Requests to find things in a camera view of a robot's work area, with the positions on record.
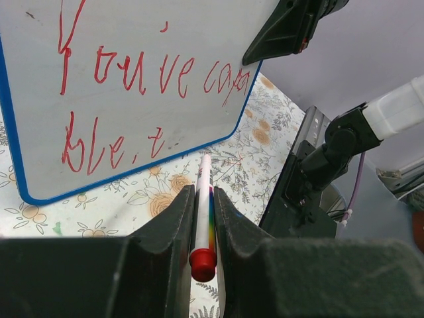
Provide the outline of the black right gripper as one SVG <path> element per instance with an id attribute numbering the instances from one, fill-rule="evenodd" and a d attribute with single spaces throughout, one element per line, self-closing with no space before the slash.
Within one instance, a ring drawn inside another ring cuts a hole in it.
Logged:
<path id="1" fill-rule="evenodd" d="M 242 57 L 242 64 L 299 54 L 307 48 L 321 17 L 341 10 L 349 0 L 279 1 Z"/>

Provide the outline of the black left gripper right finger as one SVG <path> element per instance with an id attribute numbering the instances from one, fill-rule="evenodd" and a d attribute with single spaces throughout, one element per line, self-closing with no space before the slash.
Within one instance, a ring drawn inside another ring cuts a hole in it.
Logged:
<path id="1" fill-rule="evenodd" d="M 422 317 L 423 259 L 397 240 L 275 238 L 214 191 L 222 317 Z"/>

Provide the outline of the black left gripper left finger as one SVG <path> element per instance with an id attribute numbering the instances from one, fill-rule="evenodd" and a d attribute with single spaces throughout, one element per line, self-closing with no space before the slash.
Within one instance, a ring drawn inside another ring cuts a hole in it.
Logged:
<path id="1" fill-rule="evenodd" d="M 195 190 L 125 237 L 4 238 L 2 317 L 187 317 Z"/>

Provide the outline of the red white marker pen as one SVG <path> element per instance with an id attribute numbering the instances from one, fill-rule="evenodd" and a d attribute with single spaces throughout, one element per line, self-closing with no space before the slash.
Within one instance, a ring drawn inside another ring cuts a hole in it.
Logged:
<path id="1" fill-rule="evenodd" d="M 217 266 L 211 157 L 202 157 L 197 174 L 189 263 L 197 282 L 209 282 Z"/>

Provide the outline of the blue framed whiteboard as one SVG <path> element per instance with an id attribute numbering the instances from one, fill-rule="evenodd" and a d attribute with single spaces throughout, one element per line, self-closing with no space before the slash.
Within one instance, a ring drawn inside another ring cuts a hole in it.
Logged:
<path id="1" fill-rule="evenodd" d="M 229 138 L 276 1 L 2 1 L 1 112 L 46 205 Z"/>

